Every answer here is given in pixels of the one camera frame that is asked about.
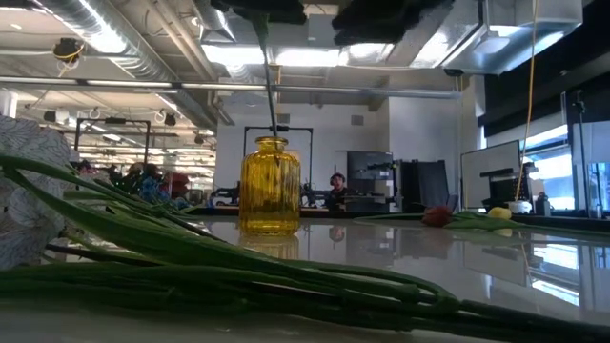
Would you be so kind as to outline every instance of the glossy white table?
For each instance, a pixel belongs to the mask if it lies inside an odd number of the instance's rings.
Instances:
[[[417,222],[303,219],[287,239],[240,239],[235,218],[210,217],[216,236],[251,249],[415,275],[460,299],[610,325],[610,240],[554,233],[462,234]],[[235,321],[0,311],[3,342],[477,342],[427,332],[381,333],[299,318]]]

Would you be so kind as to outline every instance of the person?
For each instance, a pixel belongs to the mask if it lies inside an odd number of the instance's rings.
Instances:
[[[340,172],[333,174],[331,176],[331,186],[333,186],[333,189],[326,198],[324,205],[329,211],[345,211],[345,195],[350,193],[345,187],[345,176]]]

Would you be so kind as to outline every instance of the headphones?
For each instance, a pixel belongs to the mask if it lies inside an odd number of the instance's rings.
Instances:
[[[331,181],[330,181],[331,186],[333,186],[333,179],[335,179],[336,177],[340,177],[341,180],[343,180],[343,183],[345,183],[345,176],[343,176],[343,174],[340,172],[336,172],[333,174],[333,176],[331,176]]]

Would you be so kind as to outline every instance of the man with headphones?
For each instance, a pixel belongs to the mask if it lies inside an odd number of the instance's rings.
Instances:
[[[333,189],[326,198],[324,205],[329,211],[345,211],[345,195],[350,193],[345,187],[345,176],[340,172],[333,174],[331,176],[331,186],[333,186]]]

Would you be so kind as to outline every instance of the table surface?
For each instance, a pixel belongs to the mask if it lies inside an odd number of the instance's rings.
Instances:
[[[295,236],[246,239],[240,237],[235,217],[201,219],[198,225],[224,240],[276,256],[403,272],[435,282],[460,299],[610,325],[610,236],[456,232],[423,228],[408,221],[302,219]],[[298,318],[269,320],[260,315],[231,322],[166,318],[162,322],[159,324],[158,318],[92,313],[0,310],[0,340],[193,342],[205,337],[220,342],[480,341],[440,333],[365,332]]]

